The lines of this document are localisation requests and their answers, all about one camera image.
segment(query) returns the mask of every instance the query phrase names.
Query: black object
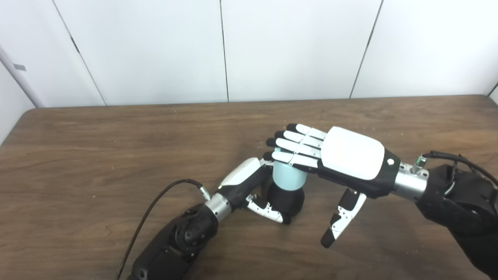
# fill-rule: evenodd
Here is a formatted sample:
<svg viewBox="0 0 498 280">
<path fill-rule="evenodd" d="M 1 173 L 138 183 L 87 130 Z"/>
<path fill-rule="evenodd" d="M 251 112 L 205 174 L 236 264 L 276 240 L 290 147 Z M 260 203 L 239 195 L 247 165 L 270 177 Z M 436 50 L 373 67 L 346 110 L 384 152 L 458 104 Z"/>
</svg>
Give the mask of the black object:
<svg viewBox="0 0 498 280">
<path fill-rule="evenodd" d="M 171 184 L 169 184 L 167 187 L 165 187 L 157 196 L 156 198 L 152 201 L 152 203 L 149 205 L 149 207 L 147 208 L 147 210 L 145 211 L 142 219 L 140 220 L 140 223 L 138 224 L 136 230 L 135 230 L 135 233 L 133 234 L 129 244 L 128 244 L 128 248 L 126 249 L 126 252 L 124 253 L 124 256 L 123 256 L 123 260 L 121 261 L 121 265 L 120 265 L 120 268 L 118 270 L 118 273 L 116 274 L 116 278 L 115 280 L 119 280 L 119 278 L 121 277 L 121 273 L 123 273 L 123 269 L 125 268 L 125 264 L 126 264 L 126 261 L 128 259 L 128 256 L 129 256 L 129 253 L 131 252 L 131 248 L 133 247 L 133 244 L 135 243 L 135 240 L 138 236 L 138 233 L 140 232 L 140 229 L 142 229 L 142 226 L 145 222 L 145 220 L 147 219 L 147 217 L 149 216 L 149 213 L 151 212 L 152 208 L 154 207 L 154 205 L 156 205 L 156 203 L 159 201 L 159 199 L 169 190 L 171 189 L 172 187 L 178 185 L 178 184 L 181 184 L 181 183 L 189 183 L 189 184 L 193 184 L 195 185 L 197 188 L 201 188 L 202 187 L 202 184 L 199 183 L 198 181 L 196 180 L 192 180 L 192 179 L 182 179 L 182 180 L 178 180 L 176 182 L 173 182 Z"/>
<path fill-rule="evenodd" d="M 284 190 L 273 182 L 268 188 L 267 200 L 272 209 L 280 212 L 282 216 L 293 217 L 303 208 L 304 190 Z"/>
<path fill-rule="evenodd" d="M 157 233 L 133 263 L 128 279 L 182 279 L 217 231 L 218 220 L 206 205 L 191 207 Z"/>
<path fill-rule="evenodd" d="M 398 174 L 401 160 L 389 150 L 385 149 L 384 159 L 380 171 L 372 180 L 363 180 L 356 177 L 337 172 L 323 166 L 321 160 L 318 161 L 317 174 L 320 178 L 332 181 L 354 189 L 365 194 L 368 198 L 378 198 L 391 193 Z"/>
<path fill-rule="evenodd" d="M 430 169 L 415 204 L 425 218 L 450 230 L 477 269 L 498 280 L 497 190 L 479 174 L 455 168 Z"/>
</svg>

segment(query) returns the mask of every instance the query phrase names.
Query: wood grain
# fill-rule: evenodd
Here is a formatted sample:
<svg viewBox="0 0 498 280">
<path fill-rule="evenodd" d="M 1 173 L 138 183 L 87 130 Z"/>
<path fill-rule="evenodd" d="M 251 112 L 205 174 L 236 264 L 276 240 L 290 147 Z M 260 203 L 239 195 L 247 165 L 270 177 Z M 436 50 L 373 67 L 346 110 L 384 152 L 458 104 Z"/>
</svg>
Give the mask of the wood grain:
<svg viewBox="0 0 498 280">
<path fill-rule="evenodd" d="M 288 123 L 341 126 L 403 161 L 461 153 L 498 174 L 498 108 L 484 96 L 35 109 L 0 147 L 0 279 L 113 279 L 143 212 L 193 178 L 214 191 Z M 394 196 L 368 200 L 331 249 L 320 245 L 344 188 L 309 176 L 302 212 L 282 226 L 236 211 L 188 279 L 487 279 L 445 228 Z M 173 188 L 125 269 L 202 197 Z"/>
</svg>

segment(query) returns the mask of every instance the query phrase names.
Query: robotic arm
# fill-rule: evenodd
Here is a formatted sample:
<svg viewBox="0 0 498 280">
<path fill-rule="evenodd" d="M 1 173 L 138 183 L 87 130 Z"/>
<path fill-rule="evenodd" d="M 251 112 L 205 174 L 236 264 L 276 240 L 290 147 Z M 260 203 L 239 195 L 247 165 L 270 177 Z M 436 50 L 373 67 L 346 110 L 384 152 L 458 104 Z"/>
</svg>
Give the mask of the robotic arm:
<svg viewBox="0 0 498 280">
<path fill-rule="evenodd" d="M 212 197 L 199 188 L 206 202 L 187 209 L 161 229 L 135 260 L 127 280 L 182 279 L 217 234 L 219 223 L 237 208 L 247 207 L 276 222 L 290 223 L 290 218 L 251 194 L 271 170 L 272 162 L 253 157 L 233 170 Z"/>
<path fill-rule="evenodd" d="M 275 133 L 267 145 L 282 150 L 267 152 L 264 159 L 352 189 L 339 202 L 339 214 L 334 214 L 321 240 L 324 247 L 337 239 L 366 197 L 392 193 L 413 201 L 426 219 L 447 227 L 473 265 L 498 279 L 498 181 L 476 164 L 461 156 L 431 152 L 410 165 L 377 140 L 339 127 L 325 133 L 292 124 Z M 429 158 L 454 164 L 423 169 Z M 458 162 L 471 171 L 459 169 Z"/>
<path fill-rule="evenodd" d="M 200 188 L 206 202 L 167 224 L 136 259 L 127 279 L 182 279 L 216 235 L 218 224 L 237 208 L 289 224 L 302 207 L 300 188 L 306 173 L 315 173 L 349 187 L 339 202 L 339 213 L 333 215 L 322 237 L 324 247 L 341 235 L 367 197 L 392 193 L 413 201 L 425 218 L 447 227 L 474 266 L 498 280 L 498 181 L 481 167 L 461 156 L 439 152 L 424 154 L 410 165 L 377 140 L 339 127 L 325 133 L 289 125 L 267 144 L 275 151 L 265 153 L 262 160 L 244 161 L 222 181 L 213 197 Z M 454 164 L 424 169 L 429 158 Z M 458 162 L 471 171 L 459 169 Z M 268 201 L 251 194 L 270 174 L 275 187 L 270 187 Z"/>
</svg>

